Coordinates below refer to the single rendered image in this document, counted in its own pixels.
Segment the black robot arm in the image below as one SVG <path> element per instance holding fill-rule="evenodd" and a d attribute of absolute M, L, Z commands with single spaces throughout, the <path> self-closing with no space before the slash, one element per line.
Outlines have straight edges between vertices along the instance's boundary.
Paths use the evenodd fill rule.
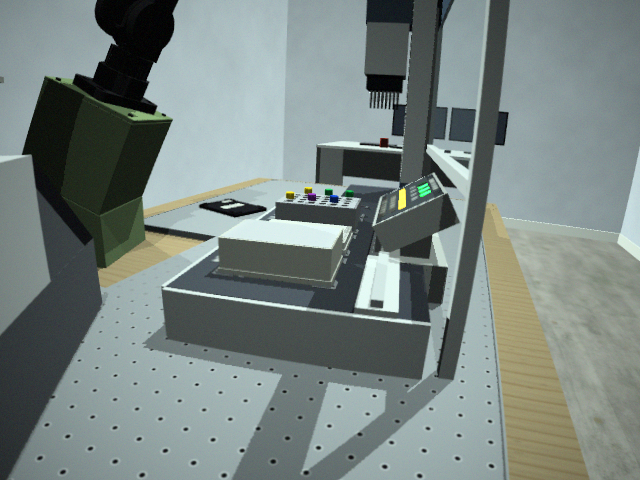
<path fill-rule="evenodd" d="M 111 43 L 93 78 L 75 74 L 73 84 L 98 101 L 154 115 L 157 105 L 144 98 L 147 78 L 173 35 L 177 2 L 97 0 L 96 22 L 118 46 Z"/>

